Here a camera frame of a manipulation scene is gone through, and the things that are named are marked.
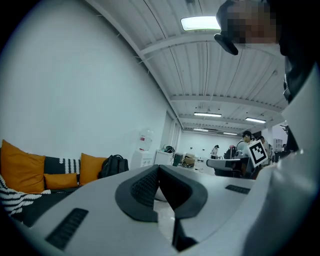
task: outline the ceiling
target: ceiling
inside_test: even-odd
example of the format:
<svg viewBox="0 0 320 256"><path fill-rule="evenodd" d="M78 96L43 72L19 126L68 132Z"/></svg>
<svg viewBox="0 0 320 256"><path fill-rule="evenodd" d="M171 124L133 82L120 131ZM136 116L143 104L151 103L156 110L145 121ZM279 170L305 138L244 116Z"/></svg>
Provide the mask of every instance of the ceiling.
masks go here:
<svg viewBox="0 0 320 256"><path fill-rule="evenodd" d="M215 16L225 0L87 0L128 41L169 101L184 130L261 131L284 121L284 58L278 46L225 52L218 30L184 31L181 19ZM199 117L194 112L222 114ZM266 120L265 124L246 121Z"/></svg>

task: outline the black hair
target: black hair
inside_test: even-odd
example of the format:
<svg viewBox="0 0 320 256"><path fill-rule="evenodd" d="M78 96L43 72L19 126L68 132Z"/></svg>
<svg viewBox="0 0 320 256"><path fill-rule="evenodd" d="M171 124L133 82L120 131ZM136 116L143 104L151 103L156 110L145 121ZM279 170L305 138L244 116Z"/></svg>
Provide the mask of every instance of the black hair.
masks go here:
<svg viewBox="0 0 320 256"><path fill-rule="evenodd" d="M252 133L249 130L246 130L243 134L242 134L242 138L244 138L246 135L248 135L250 137L250 139L252 138Z"/></svg>

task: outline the fluorescent light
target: fluorescent light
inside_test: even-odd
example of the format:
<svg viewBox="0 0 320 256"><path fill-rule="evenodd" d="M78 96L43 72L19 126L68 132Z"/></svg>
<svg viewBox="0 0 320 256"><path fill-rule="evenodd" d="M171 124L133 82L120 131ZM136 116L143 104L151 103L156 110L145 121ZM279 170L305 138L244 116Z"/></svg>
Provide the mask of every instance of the fluorescent light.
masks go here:
<svg viewBox="0 0 320 256"><path fill-rule="evenodd" d="M205 130L205 129L196 129L193 128L194 131L199 131L199 132L209 132L209 130Z"/></svg>
<svg viewBox="0 0 320 256"><path fill-rule="evenodd" d="M222 117L222 114L199 113L199 112L195 112L194 115L195 116L202 116L202 117L214 117L214 118Z"/></svg>
<svg viewBox="0 0 320 256"><path fill-rule="evenodd" d="M230 133L230 132L224 132L223 134L227 134L227 135L238 135L236 133Z"/></svg>
<svg viewBox="0 0 320 256"><path fill-rule="evenodd" d="M181 24L184 31L188 30L220 30L216 16L198 16L182 18Z"/></svg>
<svg viewBox="0 0 320 256"><path fill-rule="evenodd" d="M251 118L251 117L247 117L245 120L251 121L251 122L257 122L257 123L261 123L261 124L265 124L265 123L266 123L265 120L256 119L256 118Z"/></svg>

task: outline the black rubber pad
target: black rubber pad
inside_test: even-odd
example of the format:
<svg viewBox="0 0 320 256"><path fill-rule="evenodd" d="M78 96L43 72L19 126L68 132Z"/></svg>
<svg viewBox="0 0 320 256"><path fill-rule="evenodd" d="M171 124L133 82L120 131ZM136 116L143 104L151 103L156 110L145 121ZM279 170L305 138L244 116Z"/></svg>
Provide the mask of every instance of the black rubber pad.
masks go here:
<svg viewBox="0 0 320 256"><path fill-rule="evenodd" d="M242 186L235 186L235 185L228 185L225 187L227 190L231 190L234 192L238 192L241 194L248 194L250 191L250 188L242 187Z"/></svg>
<svg viewBox="0 0 320 256"><path fill-rule="evenodd" d="M64 250L87 214L88 211L85 209L73 209L45 240L58 249Z"/></svg>

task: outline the orange cushion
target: orange cushion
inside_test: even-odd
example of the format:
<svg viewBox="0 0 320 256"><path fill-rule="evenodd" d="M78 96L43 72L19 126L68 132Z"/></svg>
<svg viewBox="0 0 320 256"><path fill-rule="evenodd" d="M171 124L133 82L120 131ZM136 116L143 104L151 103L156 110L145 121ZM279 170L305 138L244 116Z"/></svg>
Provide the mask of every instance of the orange cushion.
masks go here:
<svg viewBox="0 0 320 256"><path fill-rule="evenodd" d="M13 190L37 194L45 190L45 156L29 154L2 140L1 175Z"/></svg>
<svg viewBox="0 0 320 256"><path fill-rule="evenodd" d="M106 157L94 157L84 153L81 154L79 182L81 186L98 179L98 173L101 171L102 164L106 159Z"/></svg>
<svg viewBox="0 0 320 256"><path fill-rule="evenodd" d="M48 190L60 190L78 186L76 173L44 174L46 188Z"/></svg>

